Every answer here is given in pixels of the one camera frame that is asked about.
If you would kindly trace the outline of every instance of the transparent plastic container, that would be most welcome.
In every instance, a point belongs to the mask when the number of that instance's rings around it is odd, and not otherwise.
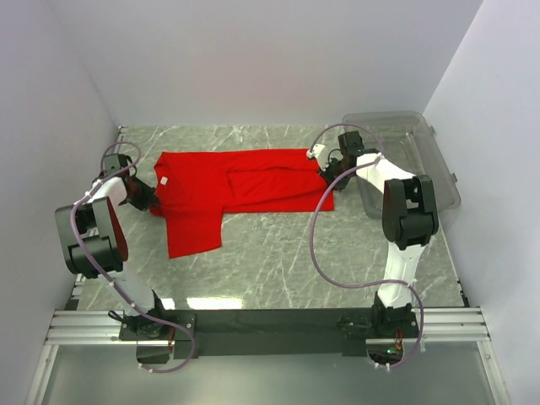
[[[386,158],[403,170],[426,174],[433,180],[437,210],[455,208],[461,203],[456,177],[448,170],[433,137],[434,130],[418,112],[376,112],[348,114],[343,123],[367,127],[379,135],[385,145]],[[376,142],[361,133],[366,148]],[[356,178],[365,212],[370,218],[381,218],[382,195],[367,181]]]

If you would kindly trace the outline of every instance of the gray marble surface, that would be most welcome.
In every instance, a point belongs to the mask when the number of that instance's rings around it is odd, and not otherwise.
[[[323,127],[129,127],[123,137],[137,143],[143,157],[138,176],[156,184],[154,163],[163,151],[225,151],[308,148]],[[381,130],[386,156],[405,170],[421,172],[405,136],[406,128]],[[336,148],[339,130],[324,143]],[[123,153],[132,154],[129,147]],[[387,242],[381,222],[365,215],[357,185],[335,195],[336,209],[322,213],[316,227],[316,254],[321,267],[344,283],[381,279]],[[371,306],[374,289],[345,290],[323,280],[309,252],[309,213],[225,215],[223,246],[170,260],[165,220],[130,206],[118,216],[127,238],[127,265],[177,309],[198,308],[334,308]],[[440,230],[424,252],[417,290],[427,306],[462,306],[460,285],[446,239]],[[80,310],[120,308],[97,283],[87,281]]]

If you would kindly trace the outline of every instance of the white wall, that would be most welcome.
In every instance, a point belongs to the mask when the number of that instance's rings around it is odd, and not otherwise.
[[[481,0],[49,0],[122,125],[423,111]]]
[[[0,403],[26,397],[73,277],[54,210],[88,189],[115,127],[43,0],[0,2]]]
[[[485,0],[425,111],[456,172],[448,232],[516,404],[538,402],[540,2]]]

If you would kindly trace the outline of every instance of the black base bar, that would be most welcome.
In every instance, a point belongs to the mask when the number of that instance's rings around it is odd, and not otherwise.
[[[366,356],[365,339],[416,338],[414,313],[374,327],[371,308],[284,310],[166,310],[164,318],[193,331],[197,356],[331,354]],[[145,340],[122,328],[120,340]],[[175,333],[175,359],[184,359],[191,341]]]

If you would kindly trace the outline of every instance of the red shirt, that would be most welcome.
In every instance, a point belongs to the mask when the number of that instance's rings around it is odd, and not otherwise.
[[[315,210],[327,184],[306,150],[163,152],[154,167],[161,206],[151,211],[165,217],[169,257],[220,247],[224,213]],[[332,195],[322,210],[333,210]]]

